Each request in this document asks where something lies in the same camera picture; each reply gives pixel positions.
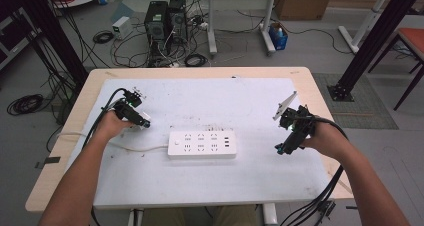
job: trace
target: extension cord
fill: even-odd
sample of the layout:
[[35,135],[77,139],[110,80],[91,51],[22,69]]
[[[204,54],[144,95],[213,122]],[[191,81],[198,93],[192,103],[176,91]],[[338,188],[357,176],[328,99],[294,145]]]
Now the extension cord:
[[169,135],[171,159],[235,158],[234,131],[174,131]]

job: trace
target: chair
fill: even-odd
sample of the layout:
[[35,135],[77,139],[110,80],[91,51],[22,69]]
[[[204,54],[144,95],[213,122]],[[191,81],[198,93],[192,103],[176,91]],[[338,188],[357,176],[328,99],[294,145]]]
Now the chair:
[[[420,65],[424,65],[424,29],[415,29],[415,28],[399,28],[399,31],[396,37],[389,43],[386,49],[384,49],[383,53],[381,53],[380,57],[375,61],[371,69],[368,73],[375,68],[375,66],[381,61],[381,59],[389,52],[389,50],[393,47],[393,45],[398,41],[402,41],[405,46],[411,51],[411,53],[418,60],[418,64],[409,72],[414,72]],[[405,93],[400,98],[399,102],[396,104],[394,110],[396,111],[399,106],[403,103],[406,97],[411,93],[411,91],[418,84],[420,79],[424,75],[424,66],[418,71],[417,75],[412,80],[411,84],[406,89]]]

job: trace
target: person's left hand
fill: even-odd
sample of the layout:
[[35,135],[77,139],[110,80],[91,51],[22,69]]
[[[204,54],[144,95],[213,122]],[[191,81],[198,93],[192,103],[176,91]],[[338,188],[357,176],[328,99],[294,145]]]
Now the person's left hand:
[[99,125],[97,125],[97,129],[96,132],[94,132],[94,135],[110,140],[111,138],[117,136],[122,131],[122,129],[129,128],[133,125],[134,124],[129,121],[120,120],[116,116],[115,111],[111,110],[103,116],[102,120],[99,122]]

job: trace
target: computer tower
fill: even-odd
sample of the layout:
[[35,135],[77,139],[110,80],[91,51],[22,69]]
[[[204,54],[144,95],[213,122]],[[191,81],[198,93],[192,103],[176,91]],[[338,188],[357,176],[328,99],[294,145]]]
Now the computer tower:
[[168,2],[152,1],[144,19],[147,39],[153,56],[168,55],[172,44],[172,26]]
[[170,0],[168,11],[174,31],[173,42],[175,44],[188,42],[186,0]]

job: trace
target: white cable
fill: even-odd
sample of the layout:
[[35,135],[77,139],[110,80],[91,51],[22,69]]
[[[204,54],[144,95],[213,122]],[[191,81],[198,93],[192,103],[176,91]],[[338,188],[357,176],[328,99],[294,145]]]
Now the white cable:
[[171,35],[175,33],[174,32],[174,29],[175,29],[175,25],[174,25],[174,27],[172,27],[171,33],[169,34],[168,38],[166,39],[165,44],[163,45],[163,49],[162,50],[165,50],[166,44],[168,43],[169,38],[171,38]]
[[[77,136],[87,137],[87,135],[82,133],[82,132],[68,131],[68,132],[60,132],[60,133],[56,134],[56,139],[59,138],[60,136],[65,136],[65,135],[77,135]],[[117,143],[113,143],[113,142],[108,142],[108,144],[113,145],[115,147],[119,147],[119,148],[129,150],[129,151],[134,151],[134,152],[147,152],[147,151],[151,151],[151,150],[154,150],[154,149],[168,148],[168,144],[153,146],[153,147],[144,148],[144,149],[128,148],[126,146],[123,146],[123,145],[120,145],[120,144],[117,144]]]
[[165,58],[165,59],[167,59],[171,64],[173,64],[172,63],[172,61],[169,59],[169,58],[167,58],[163,53],[162,53],[162,51],[160,51],[160,47],[159,47],[159,44],[158,44],[158,51],[159,51],[159,53]]
[[175,60],[177,61],[177,63],[179,64],[179,65],[184,65],[184,64],[181,64],[181,62],[179,61],[179,59],[180,58],[182,58],[183,56],[185,57],[185,54],[181,54],[181,56],[180,57],[178,57],[178,54],[181,52],[181,51],[183,51],[183,50],[178,50],[177,51],[177,54],[175,55]]

